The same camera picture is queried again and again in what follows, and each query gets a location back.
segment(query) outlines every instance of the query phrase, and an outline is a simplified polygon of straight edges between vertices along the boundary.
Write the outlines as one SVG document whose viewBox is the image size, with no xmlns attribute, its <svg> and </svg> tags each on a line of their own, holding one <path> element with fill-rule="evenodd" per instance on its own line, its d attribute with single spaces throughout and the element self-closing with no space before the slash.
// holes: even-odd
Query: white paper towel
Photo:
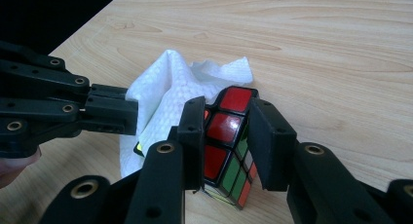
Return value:
<svg viewBox="0 0 413 224">
<path fill-rule="evenodd" d="M 203 95 L 213 103 L 223 89 L 251 82 L 246 57 L 223 66 L 208 60 L 188 66 L 178 52 L 165 51 L 128 89 L 126 99 L 138 101 L 138 117 L 136 135 L 121 135 L 122 177 L 142 168 L 144 159 L 132 151 L 136 143 L 146 155 L 152 144 L 167 139 L 187 100 Z"/>
</svg>

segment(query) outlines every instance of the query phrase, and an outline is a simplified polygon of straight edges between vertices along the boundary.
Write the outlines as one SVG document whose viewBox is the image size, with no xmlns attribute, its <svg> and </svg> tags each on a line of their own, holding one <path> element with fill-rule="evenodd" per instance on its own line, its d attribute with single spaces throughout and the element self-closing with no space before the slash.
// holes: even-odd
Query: rubik's cube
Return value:
<svg viewBox="0 0 413 224">
<path fill-rule="evenodd" d="M 257 172 L 246 143 L 253 97 L 258 97 L 258 90 L 230 87 L 205 110 L 204 191 L 237 209 L 244 207 Z"/>
</svg>

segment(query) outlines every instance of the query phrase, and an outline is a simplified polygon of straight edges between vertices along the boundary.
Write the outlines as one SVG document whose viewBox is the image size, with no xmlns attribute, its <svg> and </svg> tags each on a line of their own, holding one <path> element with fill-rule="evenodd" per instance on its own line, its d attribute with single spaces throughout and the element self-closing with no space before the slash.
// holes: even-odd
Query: wood grain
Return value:
<svg viewBox="0 0 413 224">
<path fill-rule="evenodd" d="M 128 87 L 166 49 L 188 63 L 249 59 L 263 99 L 301 141 L 329 147 L 381 190 L 413 178 L 413 0 L 114 0 L 53 52 L 92 83 Z M 42 145 L 0 190 L 0 223 L 35 223 L 84 174 L 120 179 L 116 135 Z M 289 223 L 285 193 L 255 180 L 243 211 L 186 194 L 187 223 Z"/>
</svg>

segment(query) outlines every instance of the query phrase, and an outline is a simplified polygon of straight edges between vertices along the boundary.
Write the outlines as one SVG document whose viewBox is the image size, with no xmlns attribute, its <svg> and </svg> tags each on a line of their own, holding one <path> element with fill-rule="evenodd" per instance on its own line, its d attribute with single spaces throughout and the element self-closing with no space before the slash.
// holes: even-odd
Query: dark background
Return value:
<svg viewBox="0 0 413 224">
<path fill-rule="evenodd" d="M 0 40 L 48 55 L 112 0 L 0 0 Z"/>
</svg>

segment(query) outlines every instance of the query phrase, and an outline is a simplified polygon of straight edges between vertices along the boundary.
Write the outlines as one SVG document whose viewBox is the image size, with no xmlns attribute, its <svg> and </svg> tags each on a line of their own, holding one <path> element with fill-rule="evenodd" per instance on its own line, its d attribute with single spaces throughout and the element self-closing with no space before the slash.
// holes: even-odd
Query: wooden table surface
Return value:
<svg viewBox="0 0 413 224">
<path fill-rule="evenodd" d="M 166 49 L 188 63 L 246 56 L 261 98 L 300 141 L 329 147 L 381 190 L 413 178 L 413 0 L 114 0 L 53 53 L 92 83 L 128 87 Z M 120 179 L 117 135 L 41 146 L 0 190 L 0 223 L 36 223 L 69 181 Z M 243 211 L 186 194 L 187 223 L 289 223 L 285 193 L 255 179 Z"/>
</svg>

